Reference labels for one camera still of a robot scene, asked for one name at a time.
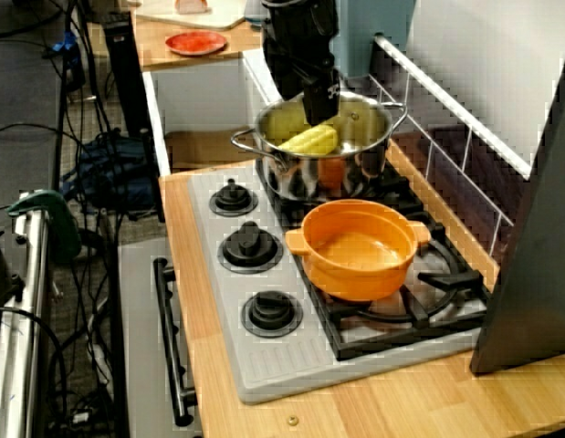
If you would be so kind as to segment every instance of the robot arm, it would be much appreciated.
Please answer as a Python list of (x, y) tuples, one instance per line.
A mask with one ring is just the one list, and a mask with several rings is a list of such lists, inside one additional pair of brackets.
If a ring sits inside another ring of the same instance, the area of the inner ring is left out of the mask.
[(284, 100), (304, 91), (307, 121), (315, 126), (337, 114), (339, 72), (329, 43), (339, 32), (335, 0), (262, 0), (264, 54)]

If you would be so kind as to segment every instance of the stove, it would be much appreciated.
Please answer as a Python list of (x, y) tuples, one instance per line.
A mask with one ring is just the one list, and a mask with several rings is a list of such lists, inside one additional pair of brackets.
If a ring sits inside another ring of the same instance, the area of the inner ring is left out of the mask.
[(255, 165), (188, 182), (239, 398), (267, 402), (475, 346), (489, 293), (390, 164), (361, 197), (424, 222), (432, 241), (402, 288), (365, 303), (314, 287), (284, 233), (316, 205), (279, 198)]

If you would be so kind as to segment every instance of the wooden countertop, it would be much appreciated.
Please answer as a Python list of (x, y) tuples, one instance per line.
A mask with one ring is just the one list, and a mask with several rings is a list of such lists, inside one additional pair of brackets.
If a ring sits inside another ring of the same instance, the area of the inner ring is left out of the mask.
[[(253, 30), (249, 23), (243, 22), (230, 30), (217, 31), (227, 39), (224, 50), (203, 57), (183, 57), (171, 52), (164, 45), (164, 41), (190, 27), (145, 20), (134, 14), (132, 14), (132, 22), (142, 71), (207, 64), (237, 58), (245, 50), (261, 48), (261, 33)], [(89, 24), (89, 34), (96, 56), (106, 57), (108, 49), (101, 26)]]
[[(491, 288), (498, 266), (393, 145), (388, 160)], [(474, 377), (472, 351), (246, 406), (237, 398), (224, 337), (186, 190), (190, 173), (161, 179), (205, 438), (508, 437), (565, 427), (565, 355)], [(288, 418), (298, 417), (291, 426)]]

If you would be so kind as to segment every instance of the pot handle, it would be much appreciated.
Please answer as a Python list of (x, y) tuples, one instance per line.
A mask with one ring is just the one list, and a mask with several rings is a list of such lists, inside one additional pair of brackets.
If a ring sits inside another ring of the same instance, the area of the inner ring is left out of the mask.
[(430, 242), (432, 237), (430, 236), (430, 230), (428, 227), (420, 221), (410, 221), (408, 224), (412, 227), (413, 233), (416, 236), (416, 241), (419, 246), (426, 245)]
[(309, 247), (307, 246), (307, 241), (304, 238), (304, 232), (302, 231), (302, 228), (286, 231), (284, 238), (286, 240), (286, 245), (290, 253), (297, 256), (309, 255)]
[(408, 107), (406, 107), (405, 103), (400, 103), (400, 102), (385, 102), (382, 105), (385, 108), (396, 108), (402, 112), (402, 116), (393, 124), (392, 130), (390, 130), (389, 137), (392, 137), (393, 132), (398, 129), (398, 127), (408, 116)]
[(254, 149), (250, 146), (247, 146), (244, 143), (240, 143), (237, 139), (239, 139), (240, 137), (243, 137), (244, 135), (250, 134), (255, 132), (256, 129), (255, 128), (250, 128), (249, 130), (241, 130), (239, 132), (236, 132), (234, 135), (231, 136), (231, 144), (233, 144), (234, 146), (236, 146), (238, 149), (241, 149), (242, 151), (246, 151), (246, 152), (252, 152), (252, 153), (257, 153), (259, 155), (264, 155), (265, 157), (271, 158), (272, 160), (274, 160), (274, 162), (276, 163), (278, 169), (281, 172), (286, 172), (288, 170), (286, 164), (277, 156), (269, 153), (269, 152), (265, 152), (265, 151), (261, 151), (259, 149)]

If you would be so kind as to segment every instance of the burner grate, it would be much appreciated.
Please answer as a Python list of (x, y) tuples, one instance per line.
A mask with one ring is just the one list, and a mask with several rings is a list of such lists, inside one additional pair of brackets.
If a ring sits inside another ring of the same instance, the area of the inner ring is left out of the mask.
[[(259, 160), (256, 161), (256, 170), (267, 189), (268, 199), (273, 205), (284, 231), (299, 227), (306, 214), (316, 205), (305, 205), (281, 199), (266, 184)], [(431, 320), (431, 317), (444, 311), (457, 298), (463, 301), (478, 299), (487, 306), (490, 294), (483, 286), (483, 277), (478, 271), (471, 269), (458, 253), (446, 236), (442, 224), (437, 223), (424, 210), (423, 203), (410, 189), (408, 180), (400, 176), (386, 162), (381, 183), (361, 198), (382, 203), (410, 220), (421, 221), (426, 224), (432, 236), (432, 240), (428, 244), (429, 249), (435, 251), (444, 259), (450, 272), (447, 274), (419, 273), (418, 280), (444, 292), (444, 295), (432, 306), (425, 307), (408, 287), (403, 286), (399, 294), (402, 298), (405, 313), (390, 315), (371, 309), (371, 302), (349, 302), (325, 294), (310, 283), (302, 268), (301, 258), (294, 256), (336, 359), (353, 359), (366, 354), (481, 327), (485, 317), (484, 310), (457, 316), (446, 321)], [(353, 317), (389, 324), (395, 329), (365, 339), (346, 341), (341, 334), (341, 322)]]

